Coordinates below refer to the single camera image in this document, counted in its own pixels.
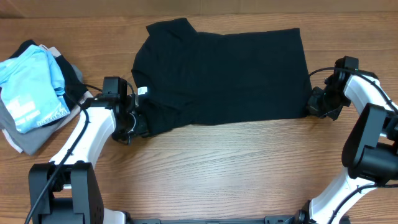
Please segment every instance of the black cable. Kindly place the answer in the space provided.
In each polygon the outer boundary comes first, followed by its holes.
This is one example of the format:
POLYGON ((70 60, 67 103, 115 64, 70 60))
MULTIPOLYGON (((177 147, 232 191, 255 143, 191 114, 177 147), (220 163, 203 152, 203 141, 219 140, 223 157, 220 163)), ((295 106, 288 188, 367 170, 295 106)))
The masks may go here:
POLYGON ((102 92, 102 89, 100 89, 100 88, 98 88, 98 87, 96 87, 96 86, 92 86, 92 85, 84 84, 84 83, 82 83, 82 85, 87 86, 87 87, 90 87, 90 88, 93 88, 93 89, 95 89, 95 90, 98 90, 98 91, 102 92))
POLYGON ((73 142, 73 144, 70 146, 70 149, 68 149, 67 153, 65 154, 65 156, 63 157, 63 159, 61 160, 61 162, 58 164, 57 168, 55 169, 55 171, 53 172, 53 174, 51 175, 51 177, 49 178, 49 180, 47 181, 46 185, 44 186, 43 190, 41 191, 39 197, 37 197, 36 202, 33 204, 32 208, 30 209, 26 220, 25 220, 25 224, 29 224, 30 219, 33 216, 33 213, 35 212, 37 206, 39 205, 40 200, 43 198, 44 194, 46 193, 46 191, 48 191, 50 189, 50 187, 52 187, 53 183, 55 182, 55 178, 57 178, 57 176, 59 175, 59 172, 61 171, 64 163, 67 161, 67 159, 69 158, 69 156, 72 154, 74 148, 76 147, 76 145, 78 144, 78 142, 80 141, 81 137, 83 137, 83 134, 85 133, 88 123, 90 122, 89 117, 88 117, 88 113, 85 109, 83 109, 81 107, 81 104, 79 102, 77 102, 75 99, 73 99, 73 97, 71 97, 68 94, 67 91, 68 87, 66 86, 65 88, 65 93, 66 96, 72 101, 74 102, 76 105, 78 105, 81 110, 85 113, 86 116, 86 121, 85 121, 85 125, 83 127, 83 129, 81 130, 80 134, 77 136, 76 140, 73 142))
POLYGON ((134 89, 132 88, 132 85, 129 82, 127 82, 127 85, 129 85, 129 87, 131 89, 131 94, 133 94, 134 93, 134 89))
POLYGON ((381 96, 383 97, 383 99, 387 103, 387 105, 395 112, 395 114, 398 114, 398 109, 392 104, 392 100, 384 93, 384 91, 378 85, 376 85, 375 82, 371 81, 370 79, 366 78, 364 75, 359 73, 358 70, 350 70, 350 69, 345 69, 345 68, 328 67, 328 68, 321 68, 321 69, 315 70, 312 73, 310 73, 309 76, 311 77, 313 74, 318 73, 318 72, 322 72, 322 71, 325 71, 325 70, 336 70, 336 71, 340 71, 340 72, 348 72, 348 73, 350 73, 352 75, 356 75, 356 76, 361 77, 363 80, 367 81, 372 86, 374 86, 376 88, 376 90, 381 94, 381 96))
POLYGON ((357 193, 361 193, 362 190, 364 189, 369 189, 369 188, 398 188, 398 184, 390 184, 390 185, 377 185, 377 184, 372 184, 372 185, 367 185, 367 186, 362 186, 362 187, 358 187, 356 190, 354 190, 353 192, 351 192, 346 198, 344 198, 344 200, 342 202, 340 202, 340 204, 337 206, 336 210, 333 211, 333 214, 331 216, 331 218, 329 219, 328 224, 331 224, 333 222, 333 220, 335 219, 335 217, 337 216, 337 213, 340 211, 340 209, 343 207, 343 205, 352 197, 354 197, 354 195, 356 195, 357 193))

